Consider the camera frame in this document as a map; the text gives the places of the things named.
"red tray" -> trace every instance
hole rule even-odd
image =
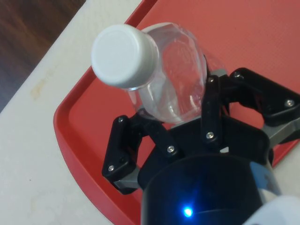
[[[299,93],[299,8],[297,0],[144,0],[127,23],[140,29],[178,23],[229,72],[247,67]],[[90,68],[56,110],[54,129],[70,172],[93,204],[116,225],[138,225],[141,191],[121,195],[101,176],[112,122],[122,114],[134,114],[129,97],[101,83]],[[232,115],[257,127],[263,123],[259,114],[239,105]],[[277,146],[274,165],[295,144]],[[152,148],[151,140],[144,138],[139,166]]]

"wooden floor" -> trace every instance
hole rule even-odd
[[[0,112],[85,0],[0,0]]]

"bottle body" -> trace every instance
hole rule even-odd
[[[195,38],[173,23],[143,30],[157,49],[148,82],[128,89],[135,110],[147,118],[178,124],[201,115],[207,76],[204,54]]]

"stain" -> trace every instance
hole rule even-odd
[[[33,100],[37,100],[41,96],[41,91],[45,84],[47,83],[46,79],[40,80],[36,86],[30,91],[30,95]]]
[[[55,69],[58,65],[54,66],[54,69],[49,69],[46,73],[45,78],[40,80],[33,89],[30,91],[30,95],[33,98],[33,100],[37,100],[42,93],[43,87],[47,84],[48,80],[53,76]]]

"screw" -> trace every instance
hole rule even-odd
[[[169,153],[174,152],[174,151],[175,151],[174,146],[173,146],[173,145],[170,145],[170,146],[168,147],[167,151],[168,151]]]
[[[111,171],[113,171],[113,170],[114,170],[114,166],[113,166],[113,165],[110,165],[110,166],[108,167],[108,171],[111,172]]]
[[[211,138],[213,138],[215,135],[214,135],[214,133],[213,132],[208,132],[207,134],[206,134],[206,138],[207,139],[211,139]]]
[[[238,78],[238,79],[244,79],[244,77],[241,74],[237,73],[237,72],[234,73],[233,77]]]
[[[286,107],[293,107],[295,104],[294,100],[288,99],[285,101],[285,106]]]

